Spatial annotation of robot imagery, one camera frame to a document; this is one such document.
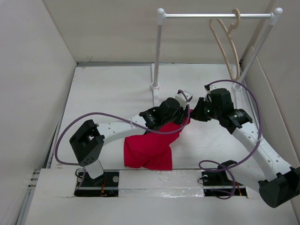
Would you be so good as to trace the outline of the red t-shirt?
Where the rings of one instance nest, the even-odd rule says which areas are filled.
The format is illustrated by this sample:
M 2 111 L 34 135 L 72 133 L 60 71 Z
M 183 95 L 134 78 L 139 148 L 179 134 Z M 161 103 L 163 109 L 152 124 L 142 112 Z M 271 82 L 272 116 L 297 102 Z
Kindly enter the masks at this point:
M 179 138 L 182 128 L 183 125 L 171 122 L 164 125 L 159 131 L 176 131 L 176 133 L 168 135 L 148 133 L 125 138 L 124 166 L 135 169 L 143 167 L 150 170 L 172 170 L 173 160 L 170 145 Z

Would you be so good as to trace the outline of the wooden clothes hanger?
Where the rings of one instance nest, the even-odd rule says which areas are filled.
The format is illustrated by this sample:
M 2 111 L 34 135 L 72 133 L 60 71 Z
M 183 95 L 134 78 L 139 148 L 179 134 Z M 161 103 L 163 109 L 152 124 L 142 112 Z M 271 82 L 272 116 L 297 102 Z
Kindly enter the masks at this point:
M 237 8 L 233 9 L 231 13 L 234 14 L 236 18 L 235 22 L 232 22 L 228 27 L 220 18 L 211 18 L 209 19 L 209 28 L 223 56 L 230 79 L 238 81 L 240 78 L 240 64 L 231 32 L 239 27 L 241 16 Z M 218 37 L 213 25 L 220 25 L 220 29 L 217 31 L 223 31 L 224 35 L 221 35 L 221 39 Z

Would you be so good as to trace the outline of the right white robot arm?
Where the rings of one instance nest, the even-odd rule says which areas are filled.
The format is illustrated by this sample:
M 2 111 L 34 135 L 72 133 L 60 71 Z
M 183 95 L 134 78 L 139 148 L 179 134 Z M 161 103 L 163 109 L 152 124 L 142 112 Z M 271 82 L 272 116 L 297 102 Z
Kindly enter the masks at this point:
M 228 160 L 216 168 L 207 168 L 217 173 L 221 184 L 238 181 L 257 191 L 264 202 L 276 208 L 300 194 L 300 170 L 293 168 L 262 137 L 250 115 L 243 109 L 234 108 L 231 94 L 225 88 L 206 85 L 207 94 L 198 99 L 191 118 L 207 122 L 217 120 L 249 152 L 262 170 L 262 174 L 242 170 L 240 162 Z

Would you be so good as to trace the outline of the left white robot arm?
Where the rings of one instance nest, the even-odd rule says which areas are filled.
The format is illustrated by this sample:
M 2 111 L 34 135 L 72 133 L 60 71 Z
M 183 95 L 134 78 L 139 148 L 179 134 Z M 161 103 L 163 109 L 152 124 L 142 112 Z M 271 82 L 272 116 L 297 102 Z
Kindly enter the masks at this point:
M 104 182 L 105 172 L 98 159 L 103 146 L 118 139 L 143 135 L 146 131 L 157 133 L 170 122 L 182 124 L 188 113 L 190 99 L 189 95 L 179 93 L 129 119 L 114 116 L 117 122 L 100 125 L 93 120 L 85 121 L 69 142 L 79 166 L 86 170 L 89 182 L 94 186 Z

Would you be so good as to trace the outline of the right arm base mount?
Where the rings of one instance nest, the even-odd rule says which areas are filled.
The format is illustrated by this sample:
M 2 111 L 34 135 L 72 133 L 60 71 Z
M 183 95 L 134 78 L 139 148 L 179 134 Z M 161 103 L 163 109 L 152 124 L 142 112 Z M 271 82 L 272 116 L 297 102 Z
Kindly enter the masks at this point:
M 205 197 L 216 197 L 222 200 L 227 200 L 230 196 L 247 197 L 246 187 L 241 183 L 234 183 L 226 171 L 202 171 L 202 177 L 197 182 L 203 186 Z

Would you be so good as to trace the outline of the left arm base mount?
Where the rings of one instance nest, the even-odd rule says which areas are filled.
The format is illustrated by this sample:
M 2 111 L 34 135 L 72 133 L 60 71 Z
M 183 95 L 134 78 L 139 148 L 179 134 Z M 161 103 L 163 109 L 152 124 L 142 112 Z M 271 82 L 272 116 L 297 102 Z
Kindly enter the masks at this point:
M 75 175 L 74 195 L 77 197 L 119 196 L 119 171 L 106 171 L 99 178 L 92 179 L 83 168 L 78 168 Z

